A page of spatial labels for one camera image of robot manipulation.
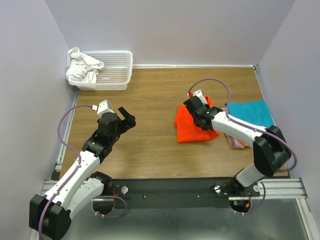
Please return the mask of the orange t shirt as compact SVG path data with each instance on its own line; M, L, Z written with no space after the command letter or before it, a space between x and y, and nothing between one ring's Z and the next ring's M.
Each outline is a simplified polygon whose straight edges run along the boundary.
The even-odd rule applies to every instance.
M221 135L219 131L203 131L200 127L197 127L192 115L184 105L179 105L177 108L174 126L179 144L212 141Z

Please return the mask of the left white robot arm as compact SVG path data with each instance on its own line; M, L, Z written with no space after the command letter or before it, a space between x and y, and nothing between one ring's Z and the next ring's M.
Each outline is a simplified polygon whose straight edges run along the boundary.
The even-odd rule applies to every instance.
M115 204L126 201L117 196L108 175L94 170L111 153L120 136L136 126L135 116L124 107L118 111L121 119L107 101L90 105L99 119L98 127L77 151L77 158L65 175L43 195L36 194L29 203L29 227L43 240L62 239L69 230L73 217L93 199L111 199Z

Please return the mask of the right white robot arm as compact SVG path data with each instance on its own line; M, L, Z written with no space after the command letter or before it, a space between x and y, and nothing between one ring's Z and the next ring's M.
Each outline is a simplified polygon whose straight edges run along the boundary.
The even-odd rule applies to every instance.
M205 98L196 95L183 104L201 130L225 133L253 149L253 163L240 170L226 187L236 196L243 195L258 180L272 177L292 156L281 130L274 125L265 128L232 118L226 110L211 107Z

